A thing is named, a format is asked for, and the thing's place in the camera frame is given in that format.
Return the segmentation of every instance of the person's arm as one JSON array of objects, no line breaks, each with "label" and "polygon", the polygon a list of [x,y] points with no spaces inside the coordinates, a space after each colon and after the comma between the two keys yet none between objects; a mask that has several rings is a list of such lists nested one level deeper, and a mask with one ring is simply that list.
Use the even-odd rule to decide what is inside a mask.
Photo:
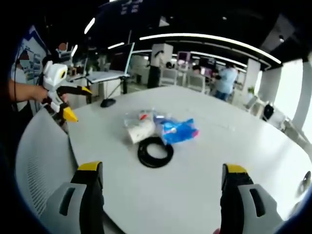
[{"label": "person's arm", "polygon": [[10,79],[9,95],[11,101],[19,102],[36,100],[38,102],[42,102],[45,98],[48,97],[48,91],[42,86],[17,83]]}]

